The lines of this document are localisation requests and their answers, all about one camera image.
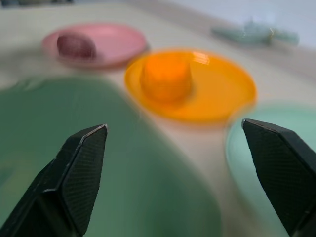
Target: beige surface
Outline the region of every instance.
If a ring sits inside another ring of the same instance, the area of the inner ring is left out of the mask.
[[[65,24],[86,21],[116,21],[128,23],[142,30],[152,49],[173,46],[211,50],[242,65],[258,86],[259,101],[293,100],[315,104],[316,85],[303,78],[255,61],[224,43],[211,41],[182,27],[154,17],[122,3],[99,3],[79,6],[60,6],[38,9],[2,11],[0,38],[0,82],[5,87],[15,80],[32,75],[66,74],[72,70],[52,64],[40,53],[41,39]],[[124,89],[124,71],[106,73]],[[226,237],[273,237],[253,220],[237,198],[224,157],[223,129],[196,130],[152,116],[157,126],[187,154],[188,159],[207,180],[216,194],[223,213]]]

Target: orange object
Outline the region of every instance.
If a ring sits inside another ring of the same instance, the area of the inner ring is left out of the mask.
[[[186,122],[226,121],[256,100],[255,84],[244,70],[201,51],[145,55],[129,66],[125,83],[147,109]]]

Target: pink object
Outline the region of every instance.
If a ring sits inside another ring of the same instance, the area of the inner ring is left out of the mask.
[[[59,56],[57,39],[68,33],[89,37],[96,47],[96,58],[92,61],[70,60]],[[138,30],[121,24],[91,23],[73,25],[46,36],[42,42],[45,52],[63,63],[76,67],[106,67],[117,65],[137,56],[147,48],[145,36]]]

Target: mint green plate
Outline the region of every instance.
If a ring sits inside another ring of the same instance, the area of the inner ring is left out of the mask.
[[[267,228],[278,237],[288,237],[257,177],[246,136],[241,128],[242,119],[256,119],[291,129],[316,151],[316,109],[290,104],[258,106],[234,123],[226,140],[228,166],[242,195]]]
[[[0,111],[0,226],[70,135],[106,123],[101,187],[85,237],[221,236],[213,195],[111,84],[26,80],[0,92]]]

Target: green mat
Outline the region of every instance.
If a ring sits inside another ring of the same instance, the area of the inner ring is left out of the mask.
[[[218,205],[168,141],[104,81],[25,80],[0,92],[0,225],[65,140],[106,123],[86,237],[220,237]]]

